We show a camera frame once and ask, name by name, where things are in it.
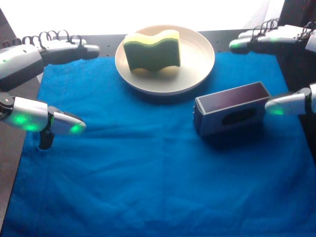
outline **plate rim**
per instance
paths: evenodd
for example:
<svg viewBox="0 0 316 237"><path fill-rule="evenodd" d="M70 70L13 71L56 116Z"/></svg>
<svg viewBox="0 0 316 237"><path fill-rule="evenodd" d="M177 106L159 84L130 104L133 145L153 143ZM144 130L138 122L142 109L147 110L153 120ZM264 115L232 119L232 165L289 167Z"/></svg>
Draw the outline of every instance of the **plate rim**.
<svg viewBox="0 0 316 237"><path fill-rule="evenodd" d="M137 30L136 33L139 32L139 31L145 30L145 29L147 29L147 28L152 28L152 27L171 27L171 29L172 29L172 27L183 28L183 29L185 29L185 30L193 31L193 32L199 34L199 35L209 44L210 48L212 49L212 55L213 55L213 57L214 57L214 61L213 61L212 66L210 67L209 72L207 73L207 75L206 75L201 81L199 81L198 83L194 84L193 86L190 86L190 87L185 88L185 89L182 89L182 90L168 91L168 92L157 92L157 91L150 91L150 90L145 90L145 89L139 88L139 87L137 87L137 86L134 86L134 85L133 85L132 83L130 83L129 81L127 81L127 80L122 76L122 74L119 72L119 70L118 70L117 54L118 54L118 50L119 50L120 48L122 48L122 45L123 45L123 42L124 42L124 40L122 40L122 42L118 45L118 48L117 48L117 50L116 50L116 52L115 52L115 67L117 68L117 71L118 71L120 77L121 77L125 82L127 82L129 85L131 85L133 88L135 88L135 89L138 90L138 91L141 91L141 92L144 92L144 93L150 94L150 95L160 95L160 96L168 96L168 95L178 95L178 94L182 94L182 93L184 93L184 92L186 92L186 91L189 91L189 90L191 90L191 89L197 87L197 86L200 85L203 81L205 81L205 79L206 79L206 78L209 76L209 74L211 73L211 71L212 71L212 69L213 69L213 67L214 67L214 64L215 64L215 51L214 51L214 48L213 48L212 44L210 43L210 41L208 41L208 39L207 39L205 36L203 36L201 33L197 32L197 31L194 31L194 30L192 30L192 29L190 29L190 28L186 28L186 27L183 27L183 26L177 26L177 25L154 25L154 26L148 26L148 27L141 28L141 29Z"/></svg>

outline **beige plate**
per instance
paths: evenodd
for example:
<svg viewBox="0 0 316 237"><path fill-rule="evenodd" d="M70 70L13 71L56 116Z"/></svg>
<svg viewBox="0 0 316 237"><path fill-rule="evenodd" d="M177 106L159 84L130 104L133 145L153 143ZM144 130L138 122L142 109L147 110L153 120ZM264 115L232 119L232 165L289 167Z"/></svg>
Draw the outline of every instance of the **beige plate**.
<svg viewBox="0 0 316 237"><path fill-rule="evenodd" d="M215 62L212 45L198 32L171 25L151 26L137 32L154 36L164 30L177 30L180 33L180 68L168 67L154 73L141 69L131 72L123 42L118 46L115 54L115 64L119 74L131 86L147 94L176 95L188 91L208 76Z"/></svg>

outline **blue cloth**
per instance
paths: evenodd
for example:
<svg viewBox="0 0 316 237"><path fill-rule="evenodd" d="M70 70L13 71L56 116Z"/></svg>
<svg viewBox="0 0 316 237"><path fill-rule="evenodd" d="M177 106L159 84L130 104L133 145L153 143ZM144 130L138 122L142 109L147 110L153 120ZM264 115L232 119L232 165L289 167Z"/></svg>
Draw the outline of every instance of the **blue cloth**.
<svg viewBox="0 0 316 237"><path fill-rule="evenodd" d="M87 131L48 151L27 134L2 236L316 234L316 170L296 116L213 141L194 129L195 97L256 81L287 91L267 55L218 53L203 84L170 98L130 88L114 58L49 65L39 99Z"/></svg>

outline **small cardboard box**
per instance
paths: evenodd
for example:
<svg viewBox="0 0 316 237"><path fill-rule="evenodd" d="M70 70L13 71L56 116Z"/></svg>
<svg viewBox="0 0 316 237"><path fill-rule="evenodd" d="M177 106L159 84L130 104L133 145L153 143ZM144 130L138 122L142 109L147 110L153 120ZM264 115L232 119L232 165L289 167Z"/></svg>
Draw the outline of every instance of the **small cardboard box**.
<svg viewBox="0 0 316 237"><path fill-rule="evenodd" d="M269 92L261 82L196 98L194 125L200 136L262 122Z"/></svg>

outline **yellow sponge layer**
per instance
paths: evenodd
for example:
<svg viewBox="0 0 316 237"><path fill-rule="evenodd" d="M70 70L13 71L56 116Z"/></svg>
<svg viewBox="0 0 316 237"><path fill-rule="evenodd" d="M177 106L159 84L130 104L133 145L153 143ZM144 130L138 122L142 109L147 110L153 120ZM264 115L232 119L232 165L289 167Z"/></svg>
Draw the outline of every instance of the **yellow sponge layer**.
<svg viewBox="0 0 316 237"><path fill-rule="evenodd" d="M130 70L158 71L180 66L179 32L165 30L155 36L127 35L123 43Z"/></svg>

